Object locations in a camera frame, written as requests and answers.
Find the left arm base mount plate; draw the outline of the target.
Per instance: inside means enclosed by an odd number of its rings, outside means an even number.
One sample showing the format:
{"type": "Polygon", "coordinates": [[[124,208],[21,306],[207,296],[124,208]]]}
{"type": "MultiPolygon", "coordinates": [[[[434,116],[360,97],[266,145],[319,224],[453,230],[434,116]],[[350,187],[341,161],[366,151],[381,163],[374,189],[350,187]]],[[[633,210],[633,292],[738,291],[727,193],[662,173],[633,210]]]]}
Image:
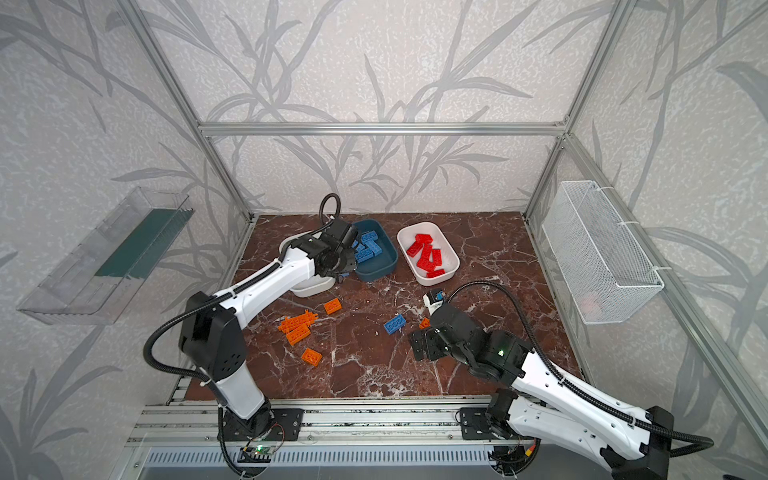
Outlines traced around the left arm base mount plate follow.
{"type": "Polygon", "coordinates": [[[301,408],[264,406],[244,421],[241,432],[247,439],[293,442],[298,439],[303,416],[301,408]]]}

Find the orange brick small square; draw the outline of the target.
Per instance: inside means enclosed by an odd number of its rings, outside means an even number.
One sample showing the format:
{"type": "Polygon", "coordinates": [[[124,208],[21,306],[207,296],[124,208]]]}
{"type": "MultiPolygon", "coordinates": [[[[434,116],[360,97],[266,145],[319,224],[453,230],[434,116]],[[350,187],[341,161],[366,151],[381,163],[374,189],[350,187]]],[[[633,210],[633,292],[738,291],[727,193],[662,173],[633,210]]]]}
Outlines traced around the orange brick small square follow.
{"type": "Polygon", "coordinates": [[[341,301],[338,298],[334,298],[331,301],[328,301],[323,304],[323,308],[327,315],[335,314],[336,312],[339,312],[343,306],[341,301]]]}

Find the blue long brick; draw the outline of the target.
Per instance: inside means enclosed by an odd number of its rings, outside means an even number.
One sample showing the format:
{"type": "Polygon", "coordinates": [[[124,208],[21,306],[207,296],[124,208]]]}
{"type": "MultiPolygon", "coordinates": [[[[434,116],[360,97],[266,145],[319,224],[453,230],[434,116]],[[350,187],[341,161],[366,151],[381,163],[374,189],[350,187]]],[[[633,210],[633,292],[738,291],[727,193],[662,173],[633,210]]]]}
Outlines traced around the blue long brick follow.
{"type": "Polygon", "coordinates": [[[381,247],[378,245],[376,241],[370,242],[369,248],[371,249],[371,251],[375,256],[378,256],[383,252],[383,250],[381,249],[381,247]]]}
{"type": "Polygon", "coordinates": [[[358,263],[363,263],[375,257],[373,251],[369,248],[364,248],[355,252],[355,259],[358,263]]]}

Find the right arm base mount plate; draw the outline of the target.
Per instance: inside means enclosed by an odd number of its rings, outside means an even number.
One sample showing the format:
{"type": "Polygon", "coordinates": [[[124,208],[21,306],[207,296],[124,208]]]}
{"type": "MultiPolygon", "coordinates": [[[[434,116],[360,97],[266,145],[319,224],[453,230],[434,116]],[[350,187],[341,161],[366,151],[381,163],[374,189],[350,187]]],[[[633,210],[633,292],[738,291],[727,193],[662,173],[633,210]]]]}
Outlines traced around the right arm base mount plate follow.
{"type": "Polygon", "coordinates": [[[463,407],[455,414],[455,421],[464,441],[493,441],[499,437],[492,431],[486,417],[487,407],[463,407]]]}

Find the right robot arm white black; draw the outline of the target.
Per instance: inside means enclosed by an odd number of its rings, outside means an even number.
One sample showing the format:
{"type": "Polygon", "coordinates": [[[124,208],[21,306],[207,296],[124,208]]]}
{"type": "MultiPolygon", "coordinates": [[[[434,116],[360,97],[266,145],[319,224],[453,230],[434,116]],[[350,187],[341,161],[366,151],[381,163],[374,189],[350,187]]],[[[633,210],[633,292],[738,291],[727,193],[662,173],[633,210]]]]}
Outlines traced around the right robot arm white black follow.
{"type": "Polygon", "coordinates": [[[614,479],[664,479],[673,458],[713,447],[713,439],[675,430],[673,415],[620,401],[557,366],[543,351],[519,300],[504,294],[526,333],[486,330],[441,289],[423,302],[429,327],[410,342],[417,360],[450,357],[479,379],[499,384],[484,415],[500,438],[529,437],[554,443],[608,470],[614,479]]]}

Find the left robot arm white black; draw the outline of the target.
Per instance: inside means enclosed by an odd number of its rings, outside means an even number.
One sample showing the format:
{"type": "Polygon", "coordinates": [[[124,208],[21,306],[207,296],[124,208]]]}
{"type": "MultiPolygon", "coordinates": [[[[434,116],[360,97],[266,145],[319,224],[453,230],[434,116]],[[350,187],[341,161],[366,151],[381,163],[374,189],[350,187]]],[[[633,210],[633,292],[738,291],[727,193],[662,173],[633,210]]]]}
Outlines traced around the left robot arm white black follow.
{"type": "Polygon", "coordinates": [[[244,330],[267,306],[313,277],[339,277],[356,269],[353,243],[357,228],[341,217],[336,193],[323,197],[319,213],[329,200],[335,212],[321,226],[283,244],[279,255],[246,279],[212,295],[199,292],[189,299],[186,311],[163,323],[143,347],[144,361],[153,369],[194,377],[215,395],[219,405],[235,417],[251,422],[266,415],[267,399],[246,366],[244,330]],[[179,349],[193,364],[191,369],[158,360],[155,343],[180,324],[179,349]]]}

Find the orange hinged plate bricks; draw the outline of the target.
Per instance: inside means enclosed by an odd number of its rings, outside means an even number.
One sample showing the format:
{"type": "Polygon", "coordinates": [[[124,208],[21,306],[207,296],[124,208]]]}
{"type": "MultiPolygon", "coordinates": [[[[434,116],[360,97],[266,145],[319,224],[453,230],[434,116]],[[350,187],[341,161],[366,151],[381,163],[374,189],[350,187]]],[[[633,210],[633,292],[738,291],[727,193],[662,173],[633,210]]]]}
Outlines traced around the orange hinged plate bricks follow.
{"type": "Polygon", "coordinates": [[[284,319],[278,329],[285,335],[288,343],[293,346],[311,334],[310,327],[317,319],[317,314],[306,310],[302,315],[284,319]]]}

